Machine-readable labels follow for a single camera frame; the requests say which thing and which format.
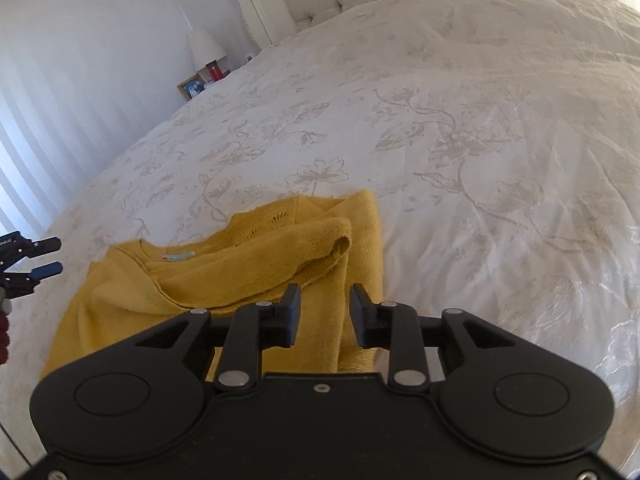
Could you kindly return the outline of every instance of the clothing label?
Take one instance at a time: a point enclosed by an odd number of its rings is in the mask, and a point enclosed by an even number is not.
[[[163,254],[162,259],[166,262],[181,262],[183,260],[188,260],[189,258],[193,258],[196,255],[193,251],[187,251],[185,253],[179,254]]]

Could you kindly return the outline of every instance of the floral pattern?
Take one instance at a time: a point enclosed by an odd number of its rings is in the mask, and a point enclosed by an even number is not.
[[[604,455],[640,473],[638,38],[613,0],[384,0],[263,51],[51,228],[65,272],[14,304],[0,420],[36,460],[31,390],[110,244],[185,244],[292,193],[369,188],[386,297],[459,306],[600,374],[618,407]],[[22,468],[6,447],[0,463]]]

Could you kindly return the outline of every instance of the vertical blinds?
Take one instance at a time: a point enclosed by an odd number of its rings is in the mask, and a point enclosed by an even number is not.
[[[0,232],[43,234],[184,104],[190,30],[175,0],[0,0]]]

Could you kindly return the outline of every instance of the knit fabric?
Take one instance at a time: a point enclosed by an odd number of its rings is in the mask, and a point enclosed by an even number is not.
[[[263,369],[356,372],[373,352],[357,347],[348,292],[362,283],[382,300],[382,238],[375,197],[296,196],[234,215],[207,240],[160,248],[135,240],[92,263],[54,338],[43,375],[191,308],[229,316],[242,304],[302,287],[296,345],[263,352]]]

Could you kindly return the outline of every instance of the table lamp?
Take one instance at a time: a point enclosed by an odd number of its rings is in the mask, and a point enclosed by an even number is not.
[[[225,49],[213,39],[206,27],[198,27],[189,35],[189,45],[196,72],[207,68],[213,81],[224,78],[218,61],[226,56]]]

